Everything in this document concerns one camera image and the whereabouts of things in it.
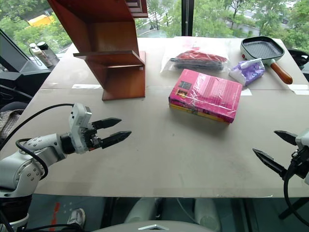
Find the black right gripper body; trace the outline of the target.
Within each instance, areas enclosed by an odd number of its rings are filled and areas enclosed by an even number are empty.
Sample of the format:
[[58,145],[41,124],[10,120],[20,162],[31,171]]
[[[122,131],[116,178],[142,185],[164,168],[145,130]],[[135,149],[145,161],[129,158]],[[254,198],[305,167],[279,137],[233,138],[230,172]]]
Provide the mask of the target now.
[[297,175],[300,178],[305,179],[308,173],[309,148],[299,148],[292,154],[292,159],[288,167],[287,176],[291,178],[293,175]]

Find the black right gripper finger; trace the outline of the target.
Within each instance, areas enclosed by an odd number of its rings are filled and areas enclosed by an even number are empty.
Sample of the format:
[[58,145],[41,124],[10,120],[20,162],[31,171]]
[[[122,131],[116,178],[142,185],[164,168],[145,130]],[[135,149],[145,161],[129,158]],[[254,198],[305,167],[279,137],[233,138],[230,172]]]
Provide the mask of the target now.
[[295,141],[297,138],[296,134],[283,130],[275,130],[274,133],[278,135],[280,138],[282,138],[284,141],[288,142],[289,144],[297,145]]
[[253,150],[254,154],[261,160],[261,162],[264,165],[266,165],[268,168],[273,170],[275,173],[277,173],[282,178],[282,180],[284,180],[284,177],[285,177],[287,170],[282,165],[277,163],[267,153],[265,153],[261,150],[258,150],[256,148],[253,148],[252,150]]

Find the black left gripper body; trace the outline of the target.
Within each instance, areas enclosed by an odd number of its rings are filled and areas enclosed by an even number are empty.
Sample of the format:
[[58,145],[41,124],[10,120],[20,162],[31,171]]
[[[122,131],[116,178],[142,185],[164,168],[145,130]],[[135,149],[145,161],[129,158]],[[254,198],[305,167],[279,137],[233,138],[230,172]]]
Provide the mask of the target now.
[[101,139],[97,137],[97,128],[93,123],[89,123],[88,126],[83,129],[84,142],[88,151],[100,148]]

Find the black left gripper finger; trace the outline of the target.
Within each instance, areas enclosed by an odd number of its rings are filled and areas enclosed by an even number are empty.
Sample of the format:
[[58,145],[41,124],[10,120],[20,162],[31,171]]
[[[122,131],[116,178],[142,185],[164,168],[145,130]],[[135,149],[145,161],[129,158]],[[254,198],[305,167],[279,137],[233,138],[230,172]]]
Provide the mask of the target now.
[[109,137],[102,139],[100,141],[100,147],[102,149],[105,149],[112,145],[115,145],[125,140],[130,134],[131,134],[131,131],[120,131],[120,132],[114,133],[110,135]]
[[92,122],[92,126],[96,130],[106,129],[109,127],[113,127],[114,125],[116,125],[117,123],[121,121],[122,120],[119,118],[110,117],[110,118],[94,121]]

